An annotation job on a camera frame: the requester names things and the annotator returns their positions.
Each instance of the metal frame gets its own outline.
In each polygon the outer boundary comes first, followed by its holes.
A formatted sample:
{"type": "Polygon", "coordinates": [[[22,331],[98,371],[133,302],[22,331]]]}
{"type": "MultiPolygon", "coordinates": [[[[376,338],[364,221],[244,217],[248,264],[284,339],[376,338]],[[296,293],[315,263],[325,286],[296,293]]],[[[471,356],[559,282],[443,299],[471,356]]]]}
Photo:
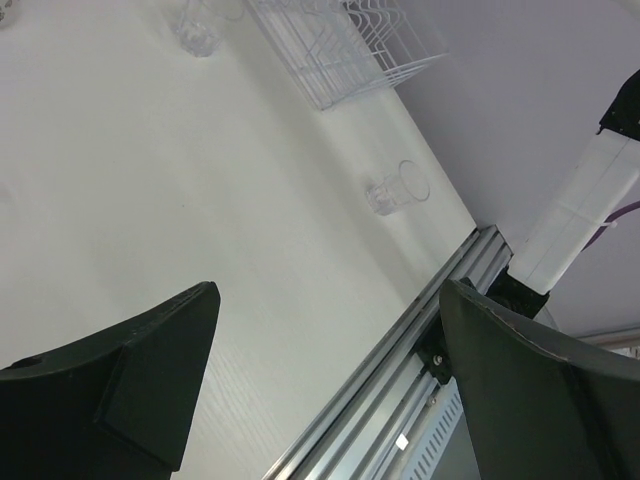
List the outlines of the metal frame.
{"type": "Polygon", "coordinates": [[[497,228],[473,232],[263,480],[381,478],[440,388],[414,353],[440,286],[468,277],[484,293],[511,256],[497,228]]]}

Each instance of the glass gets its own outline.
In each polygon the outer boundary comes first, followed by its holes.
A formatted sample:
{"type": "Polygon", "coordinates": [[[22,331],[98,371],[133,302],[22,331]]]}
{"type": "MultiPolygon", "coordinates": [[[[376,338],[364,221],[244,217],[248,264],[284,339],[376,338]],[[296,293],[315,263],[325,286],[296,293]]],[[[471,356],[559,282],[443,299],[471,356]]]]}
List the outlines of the glass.
{"type": "Polygon", "coordinates": [[[429,182],[420,168],[410,160],[404,160],[398,172],[367,191],[367,201],[378,215],[389,215],[429,198],[429,182]]]}
{"type": "Polygon", "coordinates": [[[237,0],[187,0],[176,34],[195,57],[208,57],[223,38],[227,21],[239,21],[244,8],[237,0]]]}

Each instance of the white surface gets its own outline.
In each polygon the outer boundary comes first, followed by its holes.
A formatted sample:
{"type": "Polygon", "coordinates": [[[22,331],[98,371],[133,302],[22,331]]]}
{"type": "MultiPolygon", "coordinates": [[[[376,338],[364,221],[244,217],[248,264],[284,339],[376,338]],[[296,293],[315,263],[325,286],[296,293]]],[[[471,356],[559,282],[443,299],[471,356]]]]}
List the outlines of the white surface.
{"type": "Polygon", "coordinates": [[[214,280],[174,478],[259,478],[471,218],[394,92],[314,111],[249,16],[195,59],[165,5],[21,3],[0,31],[0,364],[214,280]],[[405,158],[431,197],[381,219],[364,191],[405,158]]]}
{"type": "Polygon", "coordinates": [[[549,292],[638,179],[640,142],[594,135],[551,206],[509,263],[509,275],[549,292]]]}

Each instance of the black bracket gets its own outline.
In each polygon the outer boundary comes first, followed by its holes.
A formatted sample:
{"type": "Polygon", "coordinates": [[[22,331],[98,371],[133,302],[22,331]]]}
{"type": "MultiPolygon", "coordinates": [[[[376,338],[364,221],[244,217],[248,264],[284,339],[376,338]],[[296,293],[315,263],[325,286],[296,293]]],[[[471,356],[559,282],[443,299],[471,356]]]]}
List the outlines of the black bracket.
{"type": "Polygon", "coordinates": [[[600,126],[640,142],[640,70],[622,86],[600,126]]]}

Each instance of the dish drying rack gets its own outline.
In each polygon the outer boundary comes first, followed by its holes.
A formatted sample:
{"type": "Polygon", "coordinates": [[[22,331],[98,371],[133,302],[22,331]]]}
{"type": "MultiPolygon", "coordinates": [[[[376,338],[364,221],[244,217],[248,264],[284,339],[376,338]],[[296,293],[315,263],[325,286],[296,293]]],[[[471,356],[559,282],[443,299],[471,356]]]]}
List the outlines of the dish drying rack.
{"type": "Polygon", "coordinates": [[[321,110],[394,87],[446,55],[436,29],[424,23],[427,15],[413,15],[422,23],[416,28],[402,0],[246,3],[299,87],[321,110]]]}

